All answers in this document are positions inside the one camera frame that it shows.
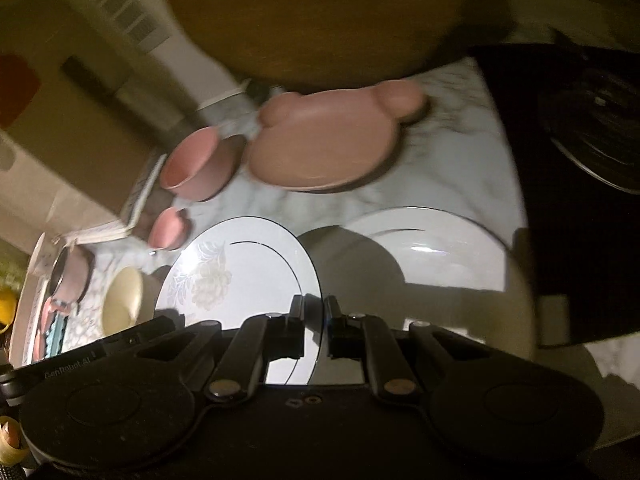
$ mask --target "marble countertop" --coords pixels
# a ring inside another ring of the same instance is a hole
[[[398,160],[379,179],[349,192],[318,194],[266,186],[241,171],[208,202],[175,200],[174,205],[185,208],[193,221],[190,239],[236,216],[268,218],[301,235],[382,208],[412,205],[473,219],[511,246],[514,232],[526,227],[526,216],[510,147],[475,61],[466,58],[412,79],[431,98],[431,111],[406,128]],[[255,114],[225,121],[222,130],[227,136],[251,138],[257,132]],[[68,320],[63,351],[102,337],[102,300],[121,268],[135,266],[152,273],[179,256],[179,251],[150,255],[133,239],[92,249],[94,273],[78,311]],[[640,432],[640,368],[628,364],[640,362],[635,359],[640,354],[638,340],[631,336],[587,348],[540,352],[540,362],[581,378],[600,394],[607,411],[602,445]],[[622,384],[609,384],[611,376]]]

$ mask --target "black curved line on plate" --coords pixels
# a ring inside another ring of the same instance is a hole
[[[296,279],[296,283],[298,285],[298,291],[300,293],[300,295],[302,295],[302,287],[300,287],[300,282],[298,281],[298,277],[296,276],[296,273],[294,272],[293,268],[289,265],[289,262],[285,259],[284,256],[282,256],[282,254],[280,254],[278,251],[276,251],[276,249],[274,249],[273,247],[269,247],[268,245],[265,244],[261,244],[260,242],[254,242],[253,240],[242,240],[239,242],[231,242],[229,245],[238,245],[238,244],[256,244],[256,245],[261,245],[262,247],[266,247],[267,249],[270,249],[271,251],[273,251],[274,253],[276,253],[279,257],[282,258],[282,261],[285,262],[287,264],[287,267],[289,267],[289,270],[291,271],[291,273],[293,274],[293,277]],[[291,369],[291,373],[289,374],[289,377],[287,377],[287,380],[284,381],[285,384],[287,384],[290,380],[290,378],[293,375],[293,372],[296,371],[296,367],[298,366],[298,362],[300,361],[300,359],[296,359],[296,364],[293,365],[293,368]]]

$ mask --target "black stovetop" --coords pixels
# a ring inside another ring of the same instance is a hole
[[[564,88],[585,68],[608,70],[640,87],[640,55],[553,45],[476,47],[497,105],[524,197],[537,295],[569,298],[571,342],[640,330],[640,196],[578,168],[538,119],[542,90]]]

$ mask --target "plate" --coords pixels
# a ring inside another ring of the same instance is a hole
[[[504,245],[471,220],[383,210],[334,228],[312,256],[322,290],[345,313],[375,314],[398,330],[425,320],[532,357],[529,285]]]
[[[251,316],[289,312],[296,294],[318,298],[318,276],[297,238],[264,218],[220,222],[198,236],[178,257],[164,280],[156,308],[174,308],[187,326],[206,319],[224,330],[239,328]],[[272,362],[270,384],[306,384],[318,357],[319,335],[305,329],[305,355]]]

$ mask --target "stove burner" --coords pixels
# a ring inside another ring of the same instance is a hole
[[[603,70],[572,89],[542,92],[540,121],[572,162],[619,190],[640,194],[640,92]]]

